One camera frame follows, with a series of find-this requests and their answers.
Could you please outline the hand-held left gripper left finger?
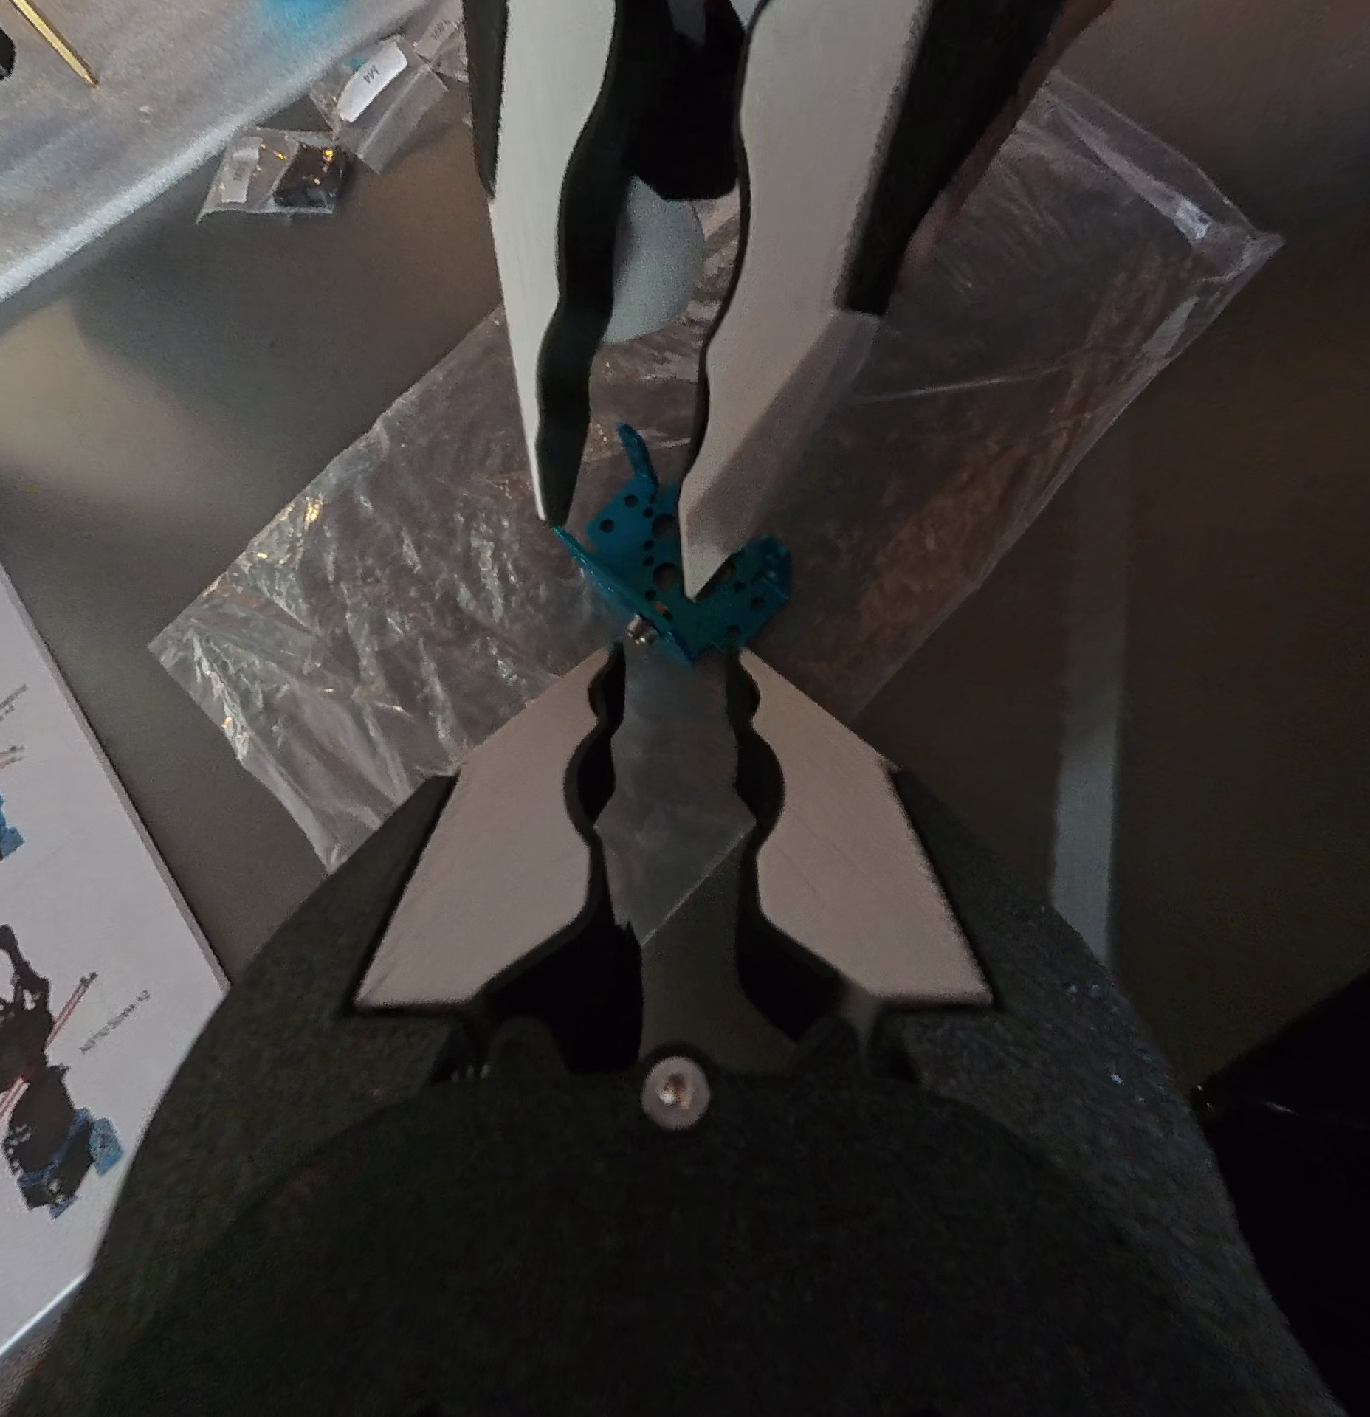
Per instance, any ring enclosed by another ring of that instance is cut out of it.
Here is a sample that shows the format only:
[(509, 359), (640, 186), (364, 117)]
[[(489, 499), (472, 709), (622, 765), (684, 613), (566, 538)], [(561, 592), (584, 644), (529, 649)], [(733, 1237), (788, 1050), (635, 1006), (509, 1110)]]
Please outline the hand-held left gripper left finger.
[(357, 988), (364, 1011), (463, 1006), (607, 903), (597, 822), (615, 792), (620, 647), (600, 649), (475, 747)]

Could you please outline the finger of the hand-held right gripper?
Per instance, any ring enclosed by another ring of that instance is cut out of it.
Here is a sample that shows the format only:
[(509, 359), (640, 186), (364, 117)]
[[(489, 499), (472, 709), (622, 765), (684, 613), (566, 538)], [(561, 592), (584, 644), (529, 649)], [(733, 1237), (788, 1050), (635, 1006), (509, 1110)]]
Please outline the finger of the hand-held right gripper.
[(770, 1), (747, 26), (741, 235), (702, 354), (682, 575), (703, 592), (757, 535), (881, 324), (847, 275), (920, 44), (920, 3)]
[(537, 512), (569, 518), (613, 310), (641, 6), (485, 6), (485, 179)]

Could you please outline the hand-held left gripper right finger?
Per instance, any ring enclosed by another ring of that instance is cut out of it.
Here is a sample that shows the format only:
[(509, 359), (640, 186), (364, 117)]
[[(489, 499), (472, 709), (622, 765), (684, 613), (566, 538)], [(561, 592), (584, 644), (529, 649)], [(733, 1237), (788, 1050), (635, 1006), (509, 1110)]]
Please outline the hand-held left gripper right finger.
[(757, 911), (794, 981), (821, 1006), (990, 1006), (894, 766), (759, 654), (737, 663), (739, 766), (765, 752)]

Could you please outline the blue perforated metal bracket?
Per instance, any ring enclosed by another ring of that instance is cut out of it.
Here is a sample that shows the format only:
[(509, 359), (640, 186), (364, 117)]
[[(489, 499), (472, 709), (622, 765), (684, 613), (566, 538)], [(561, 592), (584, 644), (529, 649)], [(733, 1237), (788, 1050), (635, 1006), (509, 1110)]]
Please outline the blue perforated metal bracket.
[(646, 442), (618, 424), (630, 476), (587, 523), (586, 538), (558, 528), (558, 538), (592, 585), (646, 639), (685, 663), (708, 652), (742, 649), (788, 603), (793, 564), (775, 536), (750, 541), (726, 559), (698, 598), (684, 588), (679, 487), (662, 484)]

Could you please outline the grey desk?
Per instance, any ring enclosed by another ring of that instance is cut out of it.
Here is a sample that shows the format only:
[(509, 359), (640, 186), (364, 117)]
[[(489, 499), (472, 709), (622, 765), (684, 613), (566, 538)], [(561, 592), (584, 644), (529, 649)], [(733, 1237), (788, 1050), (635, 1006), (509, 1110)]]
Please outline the grey desk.
[[(871, 701), (1184, 1086), (1370, 967), (1370, 1), (1114, 3), (1065, 60), (1284, 248)], [(0, 308), (0, 561), (229, 975), (320, 882), (149, 642), (494, 305), (465, 134), (325, 225), (183, 181)]]

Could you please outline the scattered small parts bags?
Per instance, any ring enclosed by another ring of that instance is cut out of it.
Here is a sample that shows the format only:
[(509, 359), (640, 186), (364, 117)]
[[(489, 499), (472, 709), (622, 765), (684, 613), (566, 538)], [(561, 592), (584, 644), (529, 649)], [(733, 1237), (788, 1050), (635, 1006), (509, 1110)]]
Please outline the scattered small parts bags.
[(328, 217), (356, 176), (383, 174), (426, 138), (467, 122), (463, 19), (462, 1), (426, 3), (312, 85), (318, 125), (237, 132), (198, 220)]

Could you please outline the clear plastic bag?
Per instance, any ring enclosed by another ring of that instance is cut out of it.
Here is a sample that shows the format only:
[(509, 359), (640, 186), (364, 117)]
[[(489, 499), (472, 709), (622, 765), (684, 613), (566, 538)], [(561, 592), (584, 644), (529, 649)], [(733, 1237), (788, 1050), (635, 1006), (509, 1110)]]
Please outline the clear plastic bag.
[[(765, 522), (793, 557), (765, 660), (861, 714), (1281, 244), (1054, 75)], [(150, 650), (331, 872), (622, 631), (537, 517), (496, 310)]]

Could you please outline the white foam sheet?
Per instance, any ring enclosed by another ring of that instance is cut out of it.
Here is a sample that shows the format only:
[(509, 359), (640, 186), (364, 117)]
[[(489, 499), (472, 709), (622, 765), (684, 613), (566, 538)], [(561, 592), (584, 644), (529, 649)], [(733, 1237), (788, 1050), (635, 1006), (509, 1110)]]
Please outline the white foam sheet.
[(0, 305), (287, 107), (335, 63), (428, 23), (411, 1), (38, 3), (82, 81), (13, 3), (0, 80)]

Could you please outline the white instruction manual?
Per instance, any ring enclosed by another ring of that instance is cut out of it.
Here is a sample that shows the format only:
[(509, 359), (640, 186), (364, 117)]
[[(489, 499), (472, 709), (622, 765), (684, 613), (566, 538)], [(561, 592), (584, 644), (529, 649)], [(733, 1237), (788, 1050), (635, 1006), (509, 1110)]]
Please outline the white instruction manual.
[(88, 1273), (225, 988), (0, 564), (0, 1360)]

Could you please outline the thin brass rod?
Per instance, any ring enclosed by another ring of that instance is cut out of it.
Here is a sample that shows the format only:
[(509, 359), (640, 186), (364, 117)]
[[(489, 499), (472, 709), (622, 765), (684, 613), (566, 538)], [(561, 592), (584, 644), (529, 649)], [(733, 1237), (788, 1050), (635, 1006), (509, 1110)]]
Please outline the thin brass rod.
[(85, 60), (85, 57), (74, 47), (70, 39), (54, 24), (54, 21), (44, 14), (34, 1), (15, 0), (8, 1), (23, 19), (33, 28), (33, 31), (41, 37), (41, 41), (64, 62), (74, 75), (82, 80), (88, 88), (98, 88), (98, 78)]

